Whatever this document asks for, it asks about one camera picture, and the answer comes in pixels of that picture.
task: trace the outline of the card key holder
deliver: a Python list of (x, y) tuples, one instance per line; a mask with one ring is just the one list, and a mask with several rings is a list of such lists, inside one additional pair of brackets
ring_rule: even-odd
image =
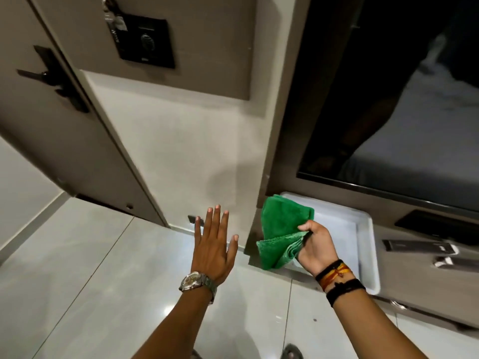
[(121, 59), (175, 68), (166, 20), (125, 14), (116, 0), (102, 0), (102, 6)]

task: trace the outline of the silver watch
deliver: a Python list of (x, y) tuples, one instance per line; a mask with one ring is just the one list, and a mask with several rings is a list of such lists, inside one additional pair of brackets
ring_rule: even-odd
[(190, 289), (196, 289), (201, 286), (206, 286), (213, 293), (213, 297), (209, 303), (211, 305), (215, 300), (216, 289), (218, 287), (215, 285), (215, 283), (210, 277), (203, 273), (191, 272), (189, 275), (183, 278), (183, 281), (181, 281), (180, 285), (180, 291), (185, 292), (189, 291)]

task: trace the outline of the green towel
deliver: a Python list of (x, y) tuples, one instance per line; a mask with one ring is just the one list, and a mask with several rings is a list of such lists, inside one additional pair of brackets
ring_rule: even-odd
[(281, 268), (296, 257), (308, 233), (297, 227), (313, 218), (313, 208), (280, 195), (266, 199), (261, 211), (264, 240), (256, 242), (263, 269)]

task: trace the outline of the hand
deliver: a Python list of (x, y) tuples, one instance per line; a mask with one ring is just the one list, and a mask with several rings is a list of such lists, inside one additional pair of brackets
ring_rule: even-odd
[(327, 266), (338, 260), (336, 248), (331, 235), (323, 225), (308, 220), (298, 227), (299, 230), (312, 231), (313, 235), (306, 241), (298, 254), (298, 261), (306, 271), (314, 277), (319, 275)]
[(197, 271), (207, 275), (216, 285), (222, 284), (230, 274), (238, 251), (238, 235), (234, 235), (226, 252), (230, 212), (224, 211), (220, 222), (220, 210), (219, 205), (216, 205), (214, 213), (213, 208), (208, 208), (203, 235), (201, 235), (200, 217), (196, 217), (195, 250), (191, 263), (192, 272)]

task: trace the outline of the floor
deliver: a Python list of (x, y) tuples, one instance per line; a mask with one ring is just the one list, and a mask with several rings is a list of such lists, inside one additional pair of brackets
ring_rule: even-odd
[[(69, 199), (0, 267), (2, 359), (129, 359), (169, 313), (193, 238)], [(390, 315), (430, 358), (473, 358), (479, 340)], [(205, 358), (356, 358), (323, 293), (248, 265), (208, 308), (195, 348)]]

